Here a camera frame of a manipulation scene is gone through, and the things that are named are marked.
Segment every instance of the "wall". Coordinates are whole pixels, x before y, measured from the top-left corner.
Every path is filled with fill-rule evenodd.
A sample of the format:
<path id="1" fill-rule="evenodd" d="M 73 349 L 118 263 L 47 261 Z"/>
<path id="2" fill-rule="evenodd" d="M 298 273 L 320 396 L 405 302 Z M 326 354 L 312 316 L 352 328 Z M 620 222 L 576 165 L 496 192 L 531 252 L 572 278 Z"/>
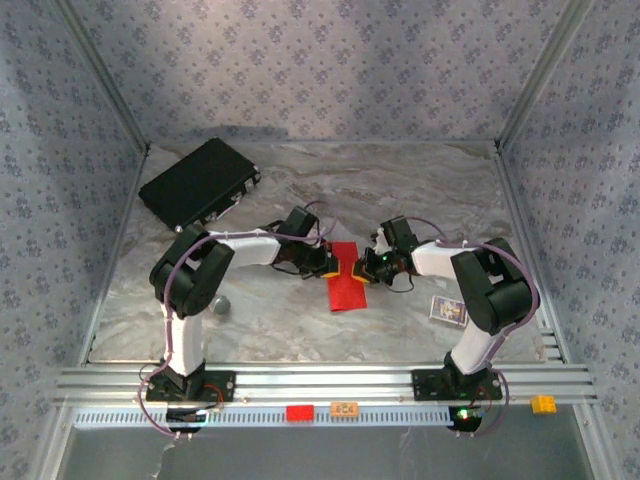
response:
<path id="1" fill-rule="evenodd" d="M 640 4 L 596 2 L 507 154 L 574 360 L 640 478 Z"/>
<path id="2" fill-rule="evenodd" d="M 564 0 L 73 0 L 148 139 L 486 139 Z"/>
<path id="3" fill-rule="evenodd" d="M 129 146 L 47 2 L 0 1 L 0 478 L 24 478 L 52 370 L 77 361 Z"/>

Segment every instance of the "black mounting plate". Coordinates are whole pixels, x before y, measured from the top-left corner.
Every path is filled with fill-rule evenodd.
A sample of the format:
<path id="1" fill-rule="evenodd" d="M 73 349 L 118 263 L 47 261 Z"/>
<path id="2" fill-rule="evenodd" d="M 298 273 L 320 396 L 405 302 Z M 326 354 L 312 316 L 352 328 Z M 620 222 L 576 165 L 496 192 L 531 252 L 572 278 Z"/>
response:
<path id="1" fill-rule="evenodd" d="M 442 400 L 483 400 L 478 394 L 478 389 L 483 388 L 491 400 L 502 399 L 498 376 L 488 371 L 467 386 L 459 386 L 455 391 L 449 386 L 450 376 L 444 369 L 413 370 L 411 382 L 413 383 L 413 399 L 417 402 L 442 401 Z"/>
<path id="2" fill-rule="evenodd" d="M 198 372 L 198 382 L 202 385 L 214 385 L 222 393 L 224 403 L 233 401 L 233 393 L 236 385 L 236 373 L 231 370 L 202 370 Z M 213 388 L 201 388 L 195 395 L 189 398 L 172 382 L 164 372 L 151 377 L 147 388 L 146 400 L 148 402 L 206 402 L 217 403 L 218 392 Z"/>

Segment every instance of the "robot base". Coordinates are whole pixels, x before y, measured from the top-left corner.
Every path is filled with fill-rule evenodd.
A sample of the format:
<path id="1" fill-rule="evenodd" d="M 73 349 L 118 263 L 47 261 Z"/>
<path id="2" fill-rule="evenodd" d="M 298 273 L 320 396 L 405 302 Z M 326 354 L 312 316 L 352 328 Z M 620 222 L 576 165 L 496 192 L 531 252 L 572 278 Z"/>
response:
<path id="1" fill-rule="evenodd" d="M 418 402 L 442 400 L 488 400 L 479 391 L 483 391 L 491 400 L 502 399 L 502 390 L 498 376 L 487 370 L 473 375 L 452 375 L 451 369 L 413 370 L 413 398 Z"/>
<path id="2" fill-rule="evenodd" d="M 233 371 L 206 371 L 204 362 L 188 376 L 167 367 L 151 377 L 147 388 L 148 402 L 217 403 L 218 392 L 223 402 L 233 401 L 236 374 Z"/>

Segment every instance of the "yellow block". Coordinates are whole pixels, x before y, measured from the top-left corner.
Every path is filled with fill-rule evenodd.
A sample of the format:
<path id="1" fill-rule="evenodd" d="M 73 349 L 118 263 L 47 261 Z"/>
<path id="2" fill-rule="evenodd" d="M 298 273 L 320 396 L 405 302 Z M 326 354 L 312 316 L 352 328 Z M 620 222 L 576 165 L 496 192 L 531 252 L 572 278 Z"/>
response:
<path id="1" fill-rule="evenodd" d="M 322 275 L 322 278 L 332 278 L 340 275 L 340 270 L 342 269 L 342 264 L 338 262 L 338 271 L 337 272 L 328 272 Z"/>
<path id="2" fill-rule="evenodd" d="M 547 395 L 531 397 L 533 413 L 556 413 L 556 400 Z"/>
<path id="3" fill-rule="evenodd" d="M 331 402 L 332 417 L 356 418 L 360 413 L 358 402 Z"/>
<path id="4" fill-rule="evenodd" d="M 367 280 L 366 278 L 356 275 L 355 269 L 356 269 L 356 264 L 354 263 L 353 268 L 351 269 L 351 278 L 358 280 L 359 282 L 362 282 L 362 283 L 369 283 L 369 280 Z"/>

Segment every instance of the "black case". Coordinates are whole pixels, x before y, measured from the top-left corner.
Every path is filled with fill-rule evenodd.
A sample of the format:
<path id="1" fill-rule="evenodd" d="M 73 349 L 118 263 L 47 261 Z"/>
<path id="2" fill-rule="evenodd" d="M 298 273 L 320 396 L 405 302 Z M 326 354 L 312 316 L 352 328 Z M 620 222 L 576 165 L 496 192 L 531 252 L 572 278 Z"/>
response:
<path id="1" fill-rule="evenodd" d="M 170 229 L 184 229 L 219 217 L 259 181 L 253 162 L 214 138 L 144 185 L 138 195 Z"/>

